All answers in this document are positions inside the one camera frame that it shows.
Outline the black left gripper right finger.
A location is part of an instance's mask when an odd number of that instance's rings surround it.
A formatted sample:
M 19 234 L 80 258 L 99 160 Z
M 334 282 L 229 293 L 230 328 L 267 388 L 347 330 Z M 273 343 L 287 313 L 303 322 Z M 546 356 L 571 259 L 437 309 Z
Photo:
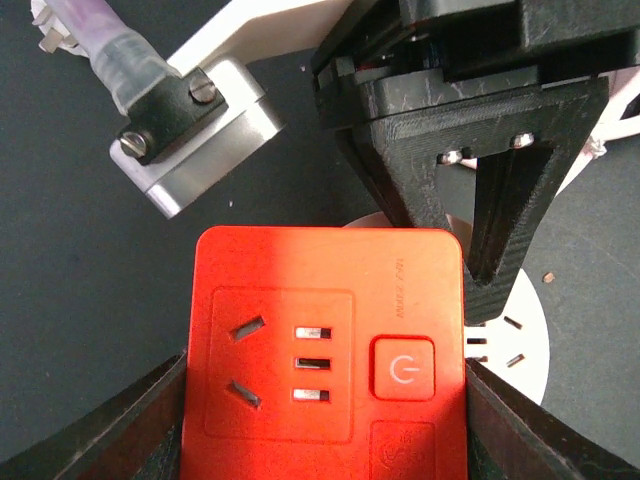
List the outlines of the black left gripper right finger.
M 471 479 L 637 479 L 639 469 L 593 443 L 502 380 L 466 361 Z

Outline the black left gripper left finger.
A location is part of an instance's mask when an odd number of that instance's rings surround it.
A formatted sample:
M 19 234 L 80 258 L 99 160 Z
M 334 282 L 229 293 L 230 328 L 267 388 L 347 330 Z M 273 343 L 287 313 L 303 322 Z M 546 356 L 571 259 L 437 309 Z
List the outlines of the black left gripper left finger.
M 3 479 L 177 479 L 186 354 L 1 463 Z

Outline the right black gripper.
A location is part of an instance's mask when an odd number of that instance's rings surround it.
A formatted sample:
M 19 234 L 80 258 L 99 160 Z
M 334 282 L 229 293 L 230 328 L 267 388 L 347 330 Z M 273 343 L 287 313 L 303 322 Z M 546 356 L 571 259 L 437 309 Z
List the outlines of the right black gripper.
M 609 99 L 604 77 L 526 86 L 638 64 L 636 1 L 354 1 L 311 60 L 320 124 L 393 227 L 447 228 L 437 161 L 477 158 L 468 325 L 505 306 Z

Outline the pink round power strip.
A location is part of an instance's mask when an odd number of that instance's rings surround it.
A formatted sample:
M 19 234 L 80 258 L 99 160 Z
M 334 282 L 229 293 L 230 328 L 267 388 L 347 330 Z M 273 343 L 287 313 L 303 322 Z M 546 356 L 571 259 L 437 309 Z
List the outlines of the pink round power strip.
M 473 359 L 529 399 L 541 402 L 550 347 L 541 302 L 519 271 L 505 306 L 478 326 L 463 321 L 462 250 L 444 230 L 392 229 L 382 214 L 344 230 L 339 278 L 355 296 L 357 332 L 371 353 L 372 391 L 381 400 L 418 402 L 463 386 Z

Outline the red plug adapter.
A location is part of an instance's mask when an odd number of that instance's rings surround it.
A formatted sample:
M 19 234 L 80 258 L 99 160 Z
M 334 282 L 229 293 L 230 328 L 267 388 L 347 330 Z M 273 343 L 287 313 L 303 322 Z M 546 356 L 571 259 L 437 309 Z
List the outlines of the red plug adapter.
M 184 479 L 464 479 L 462 253 L 436 229 L 217 226 L 195 252 Z

